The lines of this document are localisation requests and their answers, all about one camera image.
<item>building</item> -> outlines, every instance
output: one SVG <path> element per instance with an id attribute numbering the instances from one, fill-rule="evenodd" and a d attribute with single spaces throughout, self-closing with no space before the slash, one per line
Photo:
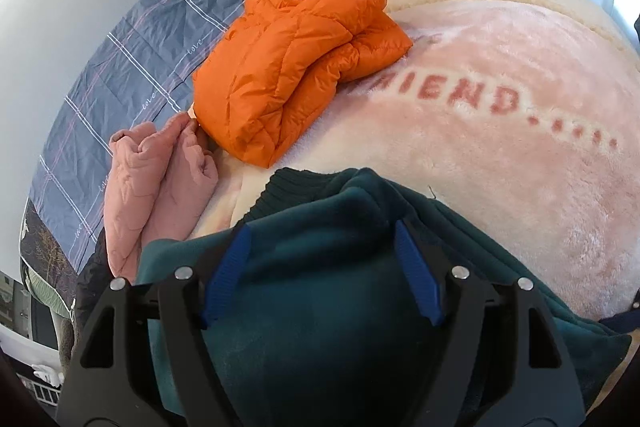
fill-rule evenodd
<path id="1" fill-rule="evenodd" d="M 14 329 L 14 280 L 0 272 L 0 324 Z"/>

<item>orange puffer jacket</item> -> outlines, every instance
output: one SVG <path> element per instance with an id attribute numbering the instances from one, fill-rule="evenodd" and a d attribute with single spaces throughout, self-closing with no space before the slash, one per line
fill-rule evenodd
<path id="1" fill-rule="evenodd" d="M 242 161 L 270 167 L 324 111 L 339 82 L 412 46 L 386 0 L 246 0 L 193 75 L 198 123 Z"/>

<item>bedding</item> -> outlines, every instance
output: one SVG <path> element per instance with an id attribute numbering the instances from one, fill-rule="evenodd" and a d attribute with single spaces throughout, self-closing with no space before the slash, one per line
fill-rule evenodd
<path id="1" fill-rule="evenodd" d="M 76 344 L 80 343 L 82 332 L 86 326 L 95 305 L 102 293 L 113 280 L 107 259 L 107 240 L 104 229 L 98 234 L 95 252 L 78 274 L 76 286 L 76 305 L 74 306 L 74 337 Z"/>
<path id="2" fill-rule="evenodd" d="M 27 267 L 26 288 L 39 302 L 51 310 L 54 315 L 70 319 L 71 313 L 65 301 L 38 273 Z"/>
<path id="3" fill-rule="evenodd" d="M 23 263 L 26 264 L 26 270 L 23 271 L 26 287 L 31 285 L 27 280 L 29 273 L 39 275 L 44 282 L 44 288 L 49 289 L 52 295 L 59 295 L 63 306 L 69 312 L 74 301 L 78 274 L 50 230 L 40 219 L 31 199 L 27 201 L 20 230 L 20 255 Z M 39 289 L 34 289 L 33 293 L 36 299 L 44 298 L 42 303 L 49 308 L 57 307 L 54 299 L 50 298 L 52 295 L 41 293 Z"/>
<path id="4" fill-rule="evenodd" d="M 624 311 L 640 280 L 640 61 L 588 0 L 388 0 L 406 58 L 340 90 L 271 169 L 225 166 L 232 225 L 276 168 L 370 167 L 432 195 L 572 311 Z M 215 225 L 208 225 L 209 215 Z"/>
<path id="5" fill-rule="evenodd" d="M 33 177 L 33 213 L 68 260 L 68 282 L 38 257 L 44 245 L 21 243 L 21 254 L 67 305 L 76 274 L 94 252 L 102 227 L 104 190 L 111 166 L 109 137 L 142 121 L 162 126 L 190 107 L 191 73 L 228 26 L 244 0 L 140 0 L 108 33 L 79 75 L 46 140 Z"/>

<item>dark green fleece jacket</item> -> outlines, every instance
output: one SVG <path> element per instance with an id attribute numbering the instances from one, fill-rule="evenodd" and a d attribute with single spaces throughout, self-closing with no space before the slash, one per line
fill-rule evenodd
<path id="1" fill-rule="evenodd" d="M 587 406 L 626 355 L 630 338 L 573 314 L 509 252 L 444 204 L 370 169 L 281 169 L 245 216 L 252 247 L 226 315 L 204 332 L 246 427 L 399 425 L 438 356 L 439 328 L 418 313 L 393 247 L 393 224 L 417 217 L 426 244 L 454 264 L 545 296 Z M 194 264 L 228 231 L 160 240 L 142 254 L 138 283 Z M 157 321 L 150 341 L 162 400 L 180 412 Z"/>

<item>pink fleece blanket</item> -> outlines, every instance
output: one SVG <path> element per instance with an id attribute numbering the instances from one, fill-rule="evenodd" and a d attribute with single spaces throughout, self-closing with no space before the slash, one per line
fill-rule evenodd
<path id="1" fill-rule="evenodd" d="M 229 180 L 194 230 L 233 224 L 274 169 L 371 167 L 437 197 L 580 315 L 640 286 L 638 56 L 587 0 L 388 0 L 415 45 L 267 171 Z"/>
<path id="2" fill-rule="evenodd" d="M 116 277 L 133 283 L 140 253 L 155 239 L 188 237 L 218 181 L 209 151 L 185 112 L 156 132 L 152 122 L 118 131 L 104 195 L 107 256 Z"/>

